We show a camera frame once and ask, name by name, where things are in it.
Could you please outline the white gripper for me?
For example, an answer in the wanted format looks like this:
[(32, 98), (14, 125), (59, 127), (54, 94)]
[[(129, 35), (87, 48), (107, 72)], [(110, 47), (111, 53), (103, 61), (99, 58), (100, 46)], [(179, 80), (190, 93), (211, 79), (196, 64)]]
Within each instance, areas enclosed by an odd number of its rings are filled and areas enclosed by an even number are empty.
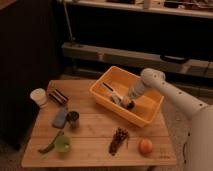
[[(148, 87), (145, 85), (145, 83), (141, 79), (139, 79), (130, 86), (128, 90), (128, 96), (131, 99), (137, 99), (141, 97), (147, 89)], [(128, 96), (124, 96), (122, 98), (121, 104), (123, 106), (128, 106), (132, 102), (132, 100)]]

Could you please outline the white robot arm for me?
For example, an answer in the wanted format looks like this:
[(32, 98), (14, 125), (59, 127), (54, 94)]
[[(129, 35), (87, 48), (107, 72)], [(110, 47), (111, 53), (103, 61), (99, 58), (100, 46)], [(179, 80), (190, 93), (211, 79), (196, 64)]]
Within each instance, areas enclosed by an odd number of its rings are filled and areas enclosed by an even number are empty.
[(168, 83), (162, 71), (152, 68), (141, 71), (127, 96), (136, 99), (150, 89), (159, 91), (190, 120), (184, 171), (213, 171), (213, 105)]

